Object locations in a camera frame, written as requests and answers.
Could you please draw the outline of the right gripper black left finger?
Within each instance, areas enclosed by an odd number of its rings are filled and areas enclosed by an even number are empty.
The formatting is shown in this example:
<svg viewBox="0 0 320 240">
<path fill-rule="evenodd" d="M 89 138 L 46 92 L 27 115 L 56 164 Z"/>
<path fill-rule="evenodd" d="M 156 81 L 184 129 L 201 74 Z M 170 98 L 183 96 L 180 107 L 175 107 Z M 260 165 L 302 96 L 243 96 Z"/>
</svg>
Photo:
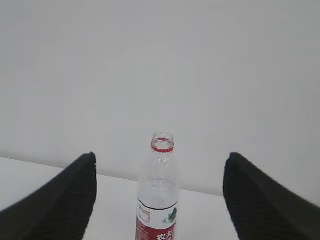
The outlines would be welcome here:
<svg viewBox="0 0 320 240">
<path fill-rule="evenodd" d="M 29 196 L 2 210 L 0 238 L 81 240 L 96 197 L 96 156 L 90 152 Z"/>
</svg>

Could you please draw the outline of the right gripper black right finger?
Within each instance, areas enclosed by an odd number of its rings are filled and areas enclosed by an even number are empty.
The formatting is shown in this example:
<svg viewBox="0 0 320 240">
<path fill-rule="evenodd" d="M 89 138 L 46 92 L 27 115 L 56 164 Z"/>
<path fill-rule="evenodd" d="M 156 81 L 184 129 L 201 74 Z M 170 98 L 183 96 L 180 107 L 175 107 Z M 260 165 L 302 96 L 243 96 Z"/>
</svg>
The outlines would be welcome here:
<svg viewBox="0 0 320 240">
<path fill-rule="evenodd" d="M 320 238 L 320 208 L 237 152 L 225 162 L 223 196 L 240 240 Z"/>
</svg>

